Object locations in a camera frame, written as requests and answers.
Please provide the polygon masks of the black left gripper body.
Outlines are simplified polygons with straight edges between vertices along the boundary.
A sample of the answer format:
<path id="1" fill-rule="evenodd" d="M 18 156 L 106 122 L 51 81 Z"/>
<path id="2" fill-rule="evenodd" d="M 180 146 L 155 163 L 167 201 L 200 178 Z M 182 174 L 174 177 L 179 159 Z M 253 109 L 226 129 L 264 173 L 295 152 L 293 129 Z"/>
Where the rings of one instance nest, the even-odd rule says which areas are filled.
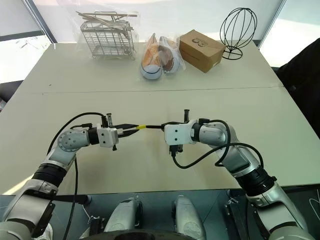
<path id="1" fill-rule="evenodd" d="M 117 129 L 113 125 L 112 114 L 107 113 L 103 118 L 102 126 L 100 127 L 100 146 L 112 148 L 113 151 L 116 151 L 122 133 L 122 129 Z"/>

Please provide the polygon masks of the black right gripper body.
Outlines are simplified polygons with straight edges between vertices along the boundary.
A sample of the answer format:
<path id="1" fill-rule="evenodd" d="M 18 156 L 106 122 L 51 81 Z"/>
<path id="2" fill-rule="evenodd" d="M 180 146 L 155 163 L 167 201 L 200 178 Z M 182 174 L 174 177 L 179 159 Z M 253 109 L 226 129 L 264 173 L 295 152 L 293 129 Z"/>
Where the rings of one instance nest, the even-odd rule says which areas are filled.
<path id="1" fill-rule="evenodd" d="M 191 144 L 191 121 L 189 109 L 184 110 L 183 122 L 167 125 L 167 145 L 172 157 L 183 152 L 183 145 Z"/>

